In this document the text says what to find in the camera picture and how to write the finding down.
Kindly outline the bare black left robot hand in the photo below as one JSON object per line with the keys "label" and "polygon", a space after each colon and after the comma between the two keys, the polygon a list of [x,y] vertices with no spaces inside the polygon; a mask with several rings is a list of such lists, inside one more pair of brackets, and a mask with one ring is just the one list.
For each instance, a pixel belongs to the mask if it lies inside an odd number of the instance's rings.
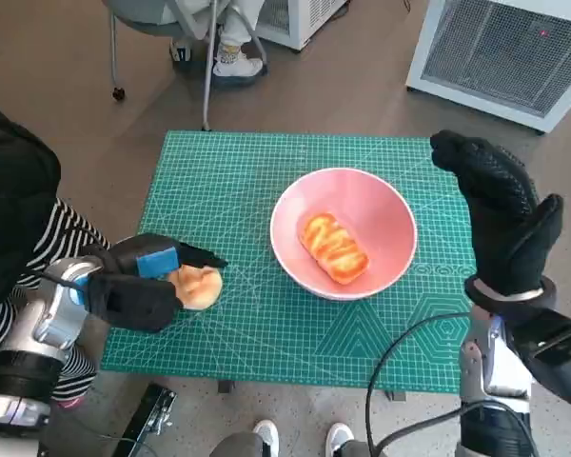
{"label": "bare black left robot hand", "polygon": [[148,279],[162,278],[182,266],[227,266],[227,261],[212,251],[155,233],[135,235],[110,248],[88,245],[81,249],[80,254],[98,258],[106,272]]}

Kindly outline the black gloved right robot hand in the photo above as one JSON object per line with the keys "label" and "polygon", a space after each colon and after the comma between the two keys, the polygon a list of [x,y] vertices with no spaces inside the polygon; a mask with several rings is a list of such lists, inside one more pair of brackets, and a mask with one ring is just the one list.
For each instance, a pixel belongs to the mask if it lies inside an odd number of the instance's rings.
{"label": "black gloved right robot hand", "polygon": [[476,277],[502,296],[541,288],[562,229],[563,199],[540,199],[524,164],[487,140],[442,130],[430,137],[433,164],[453,173],[468,205]]}

